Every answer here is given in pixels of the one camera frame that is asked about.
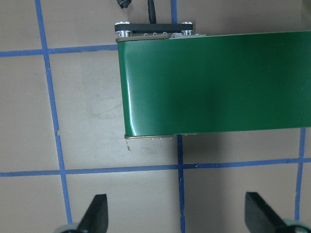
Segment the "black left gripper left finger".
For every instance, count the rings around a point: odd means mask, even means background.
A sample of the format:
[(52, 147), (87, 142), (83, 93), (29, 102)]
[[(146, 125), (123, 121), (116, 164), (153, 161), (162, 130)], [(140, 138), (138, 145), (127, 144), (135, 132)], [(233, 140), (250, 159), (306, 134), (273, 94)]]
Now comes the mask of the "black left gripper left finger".
[(107, 229), (107, 195), (95, 195), (76, 231), (79, 233), (106, 233)]

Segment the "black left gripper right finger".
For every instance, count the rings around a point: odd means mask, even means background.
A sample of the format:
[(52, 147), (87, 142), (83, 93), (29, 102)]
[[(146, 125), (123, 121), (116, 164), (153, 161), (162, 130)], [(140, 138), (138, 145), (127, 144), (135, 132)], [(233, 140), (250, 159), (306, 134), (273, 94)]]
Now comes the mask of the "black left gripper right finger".
[(251, 233), (291, 233), (279, 215), (257, 192), (246, 192), (244, 220)]

